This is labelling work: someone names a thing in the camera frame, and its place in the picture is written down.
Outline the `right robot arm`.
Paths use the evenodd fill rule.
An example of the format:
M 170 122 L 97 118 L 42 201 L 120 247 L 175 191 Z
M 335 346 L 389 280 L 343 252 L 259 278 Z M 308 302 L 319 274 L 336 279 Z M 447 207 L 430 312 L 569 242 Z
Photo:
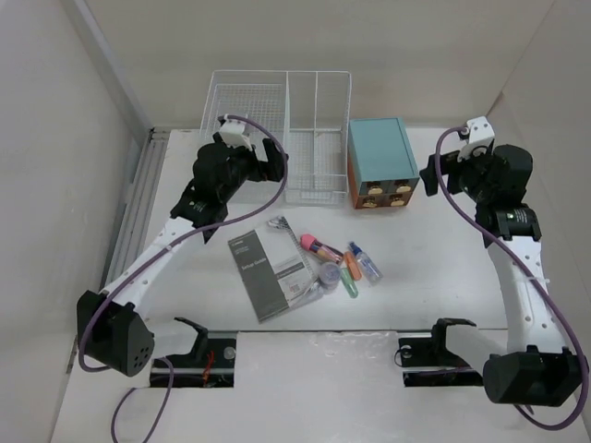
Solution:
M 505 346 L 489 340 L 467 319 L 441 318 L 431 330 L 429 356 L 441 364 L 459 357 L 483 380 L 498 404 L 559 407 L 583 383 L 580 352 L 567 345 L 558 316 L 546 301 L 541 266 L 541 230 L 523 198 L 533 158 L 513 145 L 487 148 L 462 160 L 458 152 L 432 154 L 420 172 L 435 195 L 442 177 L 447 197 L 466 193 L 476 203 L 467 221 L 483 235 L 497 272 L 508 326 Z

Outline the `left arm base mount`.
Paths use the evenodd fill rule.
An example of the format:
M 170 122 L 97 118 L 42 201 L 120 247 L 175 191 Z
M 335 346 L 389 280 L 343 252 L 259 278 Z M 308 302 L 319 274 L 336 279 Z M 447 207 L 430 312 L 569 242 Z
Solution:
M 183 317 L 151 325 L 154 350 L 149 375 L 152 388 L 168 384 L 175 373 L 175 388 L 218 389 L 235 384 L 237 334 L 210 332 Z

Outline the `grey setup guide booklet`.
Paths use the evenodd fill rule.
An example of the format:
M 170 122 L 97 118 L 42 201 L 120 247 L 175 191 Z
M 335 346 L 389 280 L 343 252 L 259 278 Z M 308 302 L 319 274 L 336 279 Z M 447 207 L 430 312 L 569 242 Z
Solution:
M 318 276 L 284 216 L 228 242 L 260 323 L 320 297 Z

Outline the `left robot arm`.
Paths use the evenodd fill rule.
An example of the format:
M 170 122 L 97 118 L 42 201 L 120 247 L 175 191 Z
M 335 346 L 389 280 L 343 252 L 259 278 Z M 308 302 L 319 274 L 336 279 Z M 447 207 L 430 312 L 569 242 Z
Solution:
M 246 182 L 285 184 L 289 156 L 279 140 L 262 140 L 267 158 L 253 145 L 226 144 L 223 132 L 201 146 L 192 176 L 152 243 L 100 292 L 77 302 L 78 363 L 89 373 L 114 370 L 133 377 L 154 360 L 176 356 L 185 365 L 206 357 L 207 330 L 185 317 L 150 323 L 153 298 L 172 295 L 174 259 L 206 246 L 218 229 L 233 223 L 227 204 Z

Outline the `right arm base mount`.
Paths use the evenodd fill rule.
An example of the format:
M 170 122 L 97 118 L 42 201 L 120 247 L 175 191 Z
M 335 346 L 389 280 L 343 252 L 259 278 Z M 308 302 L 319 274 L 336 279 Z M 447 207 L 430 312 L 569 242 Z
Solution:
M 476 324 L 467 319 L 440 318 L 431 330 L 405 333 L 398 339 L 394 362 L 403 369 L 406 388 L 483 386 L 482 376 L 447 349 L 447 328 L 452 326 L 476 327 Z

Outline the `pink capped marker tube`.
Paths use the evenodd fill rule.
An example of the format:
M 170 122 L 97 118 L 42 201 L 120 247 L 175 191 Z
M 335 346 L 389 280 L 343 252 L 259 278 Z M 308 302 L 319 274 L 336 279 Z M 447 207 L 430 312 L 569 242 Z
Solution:
M 309 233 L 300 236 L 300 245 L 305 251 L 311 253 L 322 262 L 332 262 L 340 265 L 343 261 L 344 255 L 340 251 L 323 244 Z

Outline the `clear jar of paperclips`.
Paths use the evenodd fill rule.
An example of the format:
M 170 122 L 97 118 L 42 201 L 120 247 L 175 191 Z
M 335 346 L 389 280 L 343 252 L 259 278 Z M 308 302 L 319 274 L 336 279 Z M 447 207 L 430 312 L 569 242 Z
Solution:
M 319 280 L 322 288 L 327 292 L 334 291 L 341 280 L 341 268 L 334 262 L 325 262 L 319 268 Z

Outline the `clear bottle blue cap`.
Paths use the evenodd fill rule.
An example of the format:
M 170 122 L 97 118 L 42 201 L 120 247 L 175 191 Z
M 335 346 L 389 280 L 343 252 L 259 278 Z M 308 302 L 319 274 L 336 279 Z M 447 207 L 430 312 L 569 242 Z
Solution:
M 350 242 L 348 246 L 355 257 L 357 264 L 361 268 L 362 273 L 368 279 L 368 281 L 372 285 L 379 283 L 382 280 L 383 275 L 369 255 L 355 242 Z

